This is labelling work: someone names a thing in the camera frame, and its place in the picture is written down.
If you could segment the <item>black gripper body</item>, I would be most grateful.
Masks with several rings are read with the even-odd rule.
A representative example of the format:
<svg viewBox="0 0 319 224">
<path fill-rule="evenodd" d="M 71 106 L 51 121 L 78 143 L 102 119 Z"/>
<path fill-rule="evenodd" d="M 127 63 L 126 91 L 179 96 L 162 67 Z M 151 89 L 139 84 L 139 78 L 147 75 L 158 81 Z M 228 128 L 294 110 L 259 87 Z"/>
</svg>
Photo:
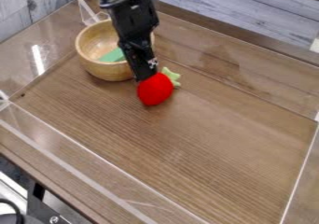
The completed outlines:
<svg viewBox="0 0 319 224">
<path fill-rule="evenodd" d="M 152 0 L 108 0 L 110 14 L 122 41 L 151 42 L 160 19 Z"/>
</svg>

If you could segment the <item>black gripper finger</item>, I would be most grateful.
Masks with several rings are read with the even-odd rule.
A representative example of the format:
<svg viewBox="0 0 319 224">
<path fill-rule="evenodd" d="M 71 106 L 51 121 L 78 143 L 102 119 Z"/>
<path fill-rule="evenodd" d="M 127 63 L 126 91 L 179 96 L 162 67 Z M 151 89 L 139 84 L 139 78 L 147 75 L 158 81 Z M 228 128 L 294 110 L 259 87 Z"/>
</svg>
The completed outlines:
<svg viewBox="0 0 319 224">
<path fill-rule="evenodd" d="M 155 56 L 151 42 L 147 40 L 138 43 L 122 41 L 120 48 L 135 79 L 144 81 L 158 73 L 159 60 Z"/>
</svg>

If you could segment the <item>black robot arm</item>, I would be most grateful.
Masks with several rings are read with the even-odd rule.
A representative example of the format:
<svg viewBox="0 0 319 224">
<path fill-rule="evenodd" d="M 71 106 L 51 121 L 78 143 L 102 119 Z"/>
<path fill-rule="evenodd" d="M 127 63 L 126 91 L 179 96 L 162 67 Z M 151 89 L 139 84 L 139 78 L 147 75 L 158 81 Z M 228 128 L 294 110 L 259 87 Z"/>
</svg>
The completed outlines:
<svg viewBox="0 0 319 224">
<path fill-rule="evenodd" d="M 135 79 L 143 81 L 158 73 L 158 58 L 151 34 L 160 24 L 152 0 L 100 0 L 119 36 L 119 47 Z"/>
</svg>

